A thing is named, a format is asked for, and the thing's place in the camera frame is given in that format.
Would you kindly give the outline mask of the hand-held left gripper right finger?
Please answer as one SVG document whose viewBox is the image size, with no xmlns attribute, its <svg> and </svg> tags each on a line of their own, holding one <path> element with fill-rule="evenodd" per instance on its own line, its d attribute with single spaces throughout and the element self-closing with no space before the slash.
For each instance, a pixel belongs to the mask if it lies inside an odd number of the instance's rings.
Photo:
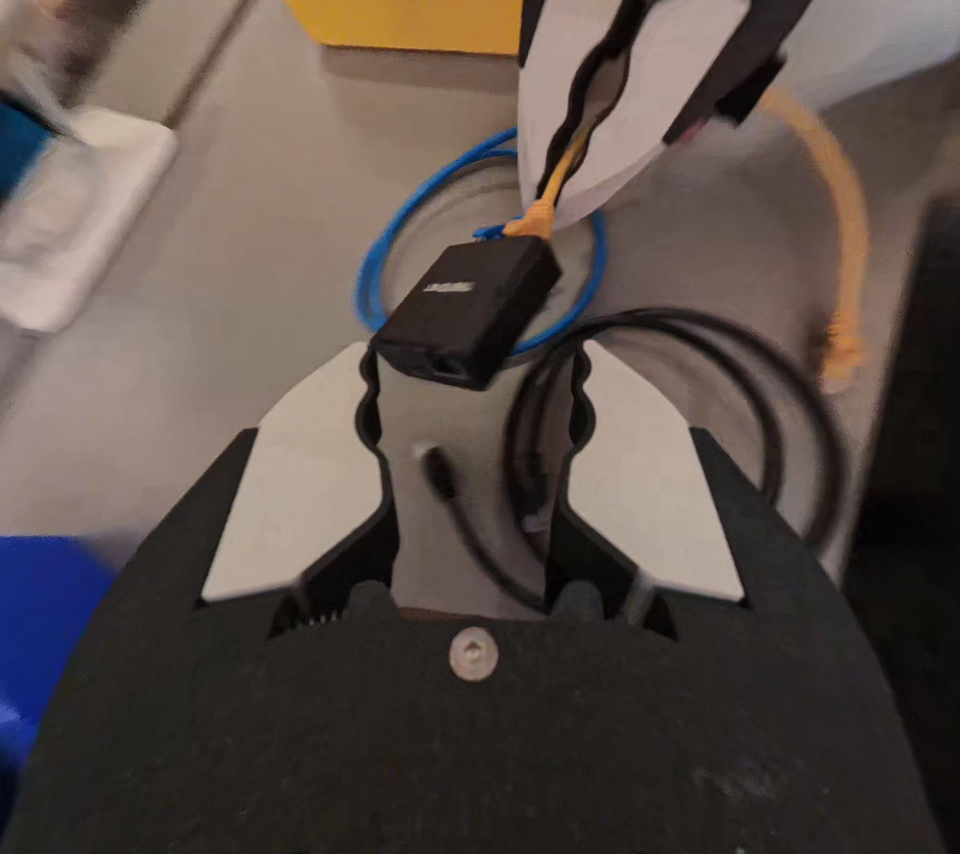
<svg viewBox="0 0 960 854">
<path fill-rule="evenodd" d="M 571 368 L 570 452 L 551 516 L 546 602 L 589 582 L 603 608 L 647 608 L 664 589 L 745 598 L 691 428 L 606 347 L 587 340 Z"/>
</svg>

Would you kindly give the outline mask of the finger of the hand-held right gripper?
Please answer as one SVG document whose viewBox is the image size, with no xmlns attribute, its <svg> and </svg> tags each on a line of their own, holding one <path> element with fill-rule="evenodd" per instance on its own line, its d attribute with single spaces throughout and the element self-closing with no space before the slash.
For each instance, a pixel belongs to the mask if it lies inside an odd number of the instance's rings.
<svg viewBox="0 0 960 854">
<path fill-rule="evenodd" d="M 633 41 L 622 89 L 564 183 L 557 226 L 602 207 L 666 149 L 678 120 L 751 8 L 751 0 L 659 0 Z"/>
<path fill-rule="evenodd" d="M 544 0 L 533 40 L 520 69 L 518 160 L 522 200 L 534 200 L 554 163 L 547 152 L 569 114 L 573 81 L 591 51 L 609 31 L 622 0 Z M 586 84 L 586 104 L 578 131 L 605 113 L 594 128 L 579 169 L 565 183 L 559 200 L 609 200 L 626 181 L 629 149 L 622 148 L 626 56 L 618 56 Z"/>
</svg>

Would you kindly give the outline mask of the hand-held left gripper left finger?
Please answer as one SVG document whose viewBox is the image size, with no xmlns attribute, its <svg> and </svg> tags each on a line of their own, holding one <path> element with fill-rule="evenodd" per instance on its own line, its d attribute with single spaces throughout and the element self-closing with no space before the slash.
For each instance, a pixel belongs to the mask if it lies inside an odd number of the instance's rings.
<svg viewBox="0 0 960 854">
<path fill-rule="evenodd" d="M 200 598 L 209 604 L 289 588 L 367 535 L 385 535 L 385 559 L 363 548 L 371 573 L 392 578 L 399 533 L 390 468 L 379 448 L 378 362 L 350 344 L 286 392 L 261 419 Z"/>
</svg>

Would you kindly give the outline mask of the black ethernet adapter box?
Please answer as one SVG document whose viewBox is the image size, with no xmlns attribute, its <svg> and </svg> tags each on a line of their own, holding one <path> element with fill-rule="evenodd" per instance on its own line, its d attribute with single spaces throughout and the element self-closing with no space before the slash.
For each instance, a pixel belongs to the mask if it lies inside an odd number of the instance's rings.
<svg viewBox="0 0 960 854">
<path fill-rule="evenodd" d="M 446 248 L 370 340 L 408 377 L 484 392 L 546 305 L 562 271 L 535 236 Z"/>
</svg>

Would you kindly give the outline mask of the blue plastic storage bin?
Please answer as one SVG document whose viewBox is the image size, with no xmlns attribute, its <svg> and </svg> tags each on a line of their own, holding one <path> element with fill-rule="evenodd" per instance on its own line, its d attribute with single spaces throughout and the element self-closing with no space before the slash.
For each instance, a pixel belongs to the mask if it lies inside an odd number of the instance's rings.
<svg viewBox="0 0 960 854">
<path fill-rule="evenodd" d="M 1 757 L 20 769 L 114 573 L 80 539 L 1 537 Z"/>
</svg>

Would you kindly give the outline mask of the white stand base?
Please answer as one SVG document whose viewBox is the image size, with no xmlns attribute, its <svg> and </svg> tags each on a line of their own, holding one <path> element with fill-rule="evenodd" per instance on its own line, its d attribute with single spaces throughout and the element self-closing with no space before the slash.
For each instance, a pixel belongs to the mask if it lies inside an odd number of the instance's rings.
<svg viewBox="0 0 960 854">
<path fill-rule="evenodd" d="M 83 105 L 2 202 L 1 317 L 39 335 L 68 326 L 169 168 L 161 123 Z"/>
</svg>

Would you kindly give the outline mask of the teal blue box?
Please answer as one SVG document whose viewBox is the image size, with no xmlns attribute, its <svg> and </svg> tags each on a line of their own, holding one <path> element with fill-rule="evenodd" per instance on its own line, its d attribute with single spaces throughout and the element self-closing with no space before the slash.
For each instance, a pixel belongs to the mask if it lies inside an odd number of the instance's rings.
<svg viewBox="0 0 960 854">
<path fill-rule="evenodd" d="M 5 96 L 1 99 L 1 202 L 17 191 L 53 136 L 31 108 Z"/>
</svg>

